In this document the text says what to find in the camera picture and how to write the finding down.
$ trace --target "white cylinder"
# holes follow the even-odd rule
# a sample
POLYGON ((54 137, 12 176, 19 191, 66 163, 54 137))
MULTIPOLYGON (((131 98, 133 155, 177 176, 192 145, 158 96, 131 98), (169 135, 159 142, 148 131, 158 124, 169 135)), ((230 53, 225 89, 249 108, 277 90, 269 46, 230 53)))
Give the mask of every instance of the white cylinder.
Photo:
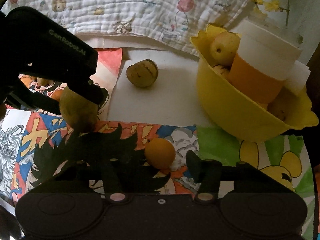
POLYGON ((284 87, 298 96, 306 85, 309 75, 310 70, 308 66, 297 60, 289 73, 288 79, 284 82, 284 87))
POLYGON ((279 81, 289 77, 301 50, 292 43, 274 34, 275 27, 262 26, 244 20, 239 26, 242 34, 238 55, 261 73, 279 81))

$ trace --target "colorful poster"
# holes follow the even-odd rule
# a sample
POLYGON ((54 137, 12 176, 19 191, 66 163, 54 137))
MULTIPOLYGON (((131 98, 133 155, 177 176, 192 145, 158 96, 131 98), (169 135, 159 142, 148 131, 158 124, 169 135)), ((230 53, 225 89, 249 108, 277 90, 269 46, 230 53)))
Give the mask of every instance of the colorful poster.
MULTIPOLYGON (((103 92, 104 98, 103 102, 98 107, 98 118, 99 120, 106 120, 108 117, 108 107, 110 103, 110 96, 112 94, 113 88, 116 85, 121 60, 122 60, 122 49, 107 49, 98 51, 98 63, 96 73, 90 78, 93 80, 94 84, 99 86, 103 92)), ((50 98, 60 98, 63 89, 67 86, 66 83, 50 81, 49 84, 40 86, 37 79, 30 77, 28 75, 20 75, 19 78, 25 84, 26 87, 30 89, 31 92, 39 92, 48 96, 50 98)), ((50 114, 42 109, 27 109, 22 106, 22 110, 35 111, 41 114, 50 114)))
MULTIPOLYGON (((302 236, 312 239, 315 195, 308 153, 300 136, 278 136, 265 143, 240 141, 219 127, 173 127, 158 124, 99 121, 97 133, 79 134, 63 118, 8 110, 0 129, 0 194, 12 205, 28 191, 58 172, 85 160, 88 165, 108 160, 125 160, 119 177, 125 192, 195 194, 200 184, 192 178, 186 154, 215 159, 235 166, 246 161, 269 175, 306 202, 308 216, 302 236), (175 148, 169 169, 158 170, 146 163, 143 149, 153 138, 165 138, 175 148)), ((104 194, 102 181, 90 187, 104 194)), ((233 189, 231 181, 220 184, 219 197, 233 189)))

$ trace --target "potato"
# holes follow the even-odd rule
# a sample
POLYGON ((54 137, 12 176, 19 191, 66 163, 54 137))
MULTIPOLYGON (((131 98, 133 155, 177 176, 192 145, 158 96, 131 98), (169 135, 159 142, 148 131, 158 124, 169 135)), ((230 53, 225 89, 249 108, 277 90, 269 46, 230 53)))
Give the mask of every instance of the potato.
POLYGON ((127 68, 128 80, 137 87, 151 86, 158 77, 158 67, 150 59, 142 60, 127 68))

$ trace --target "yellow bowl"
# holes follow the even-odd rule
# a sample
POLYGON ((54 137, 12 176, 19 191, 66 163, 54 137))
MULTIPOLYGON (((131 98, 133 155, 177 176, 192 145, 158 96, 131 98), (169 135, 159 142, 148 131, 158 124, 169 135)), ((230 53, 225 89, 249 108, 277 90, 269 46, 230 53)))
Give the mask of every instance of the yellow bowl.
POLYGON ((283 88, 269 105, 274 114, 285 114, 285 120, 281 121, 217 74, 212 69, 217 62, 209 47, 215 36, 224 31, 208 25, 206 31, 199 31, 197 37, 190 39, 200 55, 198 97, 212 120, 233 136, 252 142, 269 140, 289 129, 301 130, 318 125, 319 120, 311 111, 312 104, 305 89, 297 97, 283 88))

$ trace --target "orange paper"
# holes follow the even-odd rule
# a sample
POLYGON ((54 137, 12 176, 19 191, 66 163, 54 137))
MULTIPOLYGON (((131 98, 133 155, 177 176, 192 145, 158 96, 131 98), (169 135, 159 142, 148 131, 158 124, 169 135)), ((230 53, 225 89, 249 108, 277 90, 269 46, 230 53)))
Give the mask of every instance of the orange paper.
POLYGON ((284 81, 261 73, 238 54, 235 56, 228 79, 240 92, 262 104, 271 103, 284 85, 284 81))

